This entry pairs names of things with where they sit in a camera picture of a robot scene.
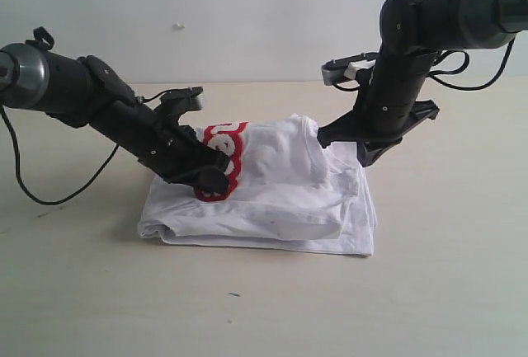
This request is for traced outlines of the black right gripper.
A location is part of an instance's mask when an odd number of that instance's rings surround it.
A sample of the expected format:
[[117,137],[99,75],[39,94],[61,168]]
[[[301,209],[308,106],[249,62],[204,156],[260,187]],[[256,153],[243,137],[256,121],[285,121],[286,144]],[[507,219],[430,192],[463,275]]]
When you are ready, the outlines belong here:
[[418,49],[399,55],[381,47],[367,86],[360,89],[353,107],[355,115],[343,115],[319,127],[317,140],[321,147],[356,142],[359,163],[370,167],[401,144],[403,138],[398,135],[403,132],[437,54],[436,50]]

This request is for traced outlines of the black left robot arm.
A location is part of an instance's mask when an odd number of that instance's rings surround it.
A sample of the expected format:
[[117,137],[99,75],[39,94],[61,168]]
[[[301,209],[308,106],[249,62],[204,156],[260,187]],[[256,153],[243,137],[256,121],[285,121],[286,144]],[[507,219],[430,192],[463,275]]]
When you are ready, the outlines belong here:
[[1,69],[6,107],[39,111],[74,129],[89,126],[167,183],[227,192],[229,157],[179,122],[200,110],[202,87],[165,91],[150,108],[99,58],[70,59],[30,41],[4,46]]

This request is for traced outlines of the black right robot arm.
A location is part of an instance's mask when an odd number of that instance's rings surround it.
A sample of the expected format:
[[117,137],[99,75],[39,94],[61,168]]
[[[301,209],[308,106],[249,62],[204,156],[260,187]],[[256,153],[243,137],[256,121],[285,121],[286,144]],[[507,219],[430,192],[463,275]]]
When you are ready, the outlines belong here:
[[437,117],[433,101],[417,98],[426,79],[445,75],[437,64],[472,49],[512,49],[527,29],[527,0],[386,0],[379,18],[378,51],[321,67],[325,85],[343,91],[345,82],[356,82],[357,97],[349,112],[319,128],[318,141],[323,148],[356,143],[364,167]]

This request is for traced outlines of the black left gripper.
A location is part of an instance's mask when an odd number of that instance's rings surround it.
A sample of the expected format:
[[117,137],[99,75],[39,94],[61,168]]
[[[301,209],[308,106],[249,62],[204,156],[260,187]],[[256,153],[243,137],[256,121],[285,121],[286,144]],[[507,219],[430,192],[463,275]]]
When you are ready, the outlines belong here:
[[230,157],[197,140],[189,129],[162,122],[146,105],[115,101],[100,110],[90,126],[138,159],[165,181],[223,195]]

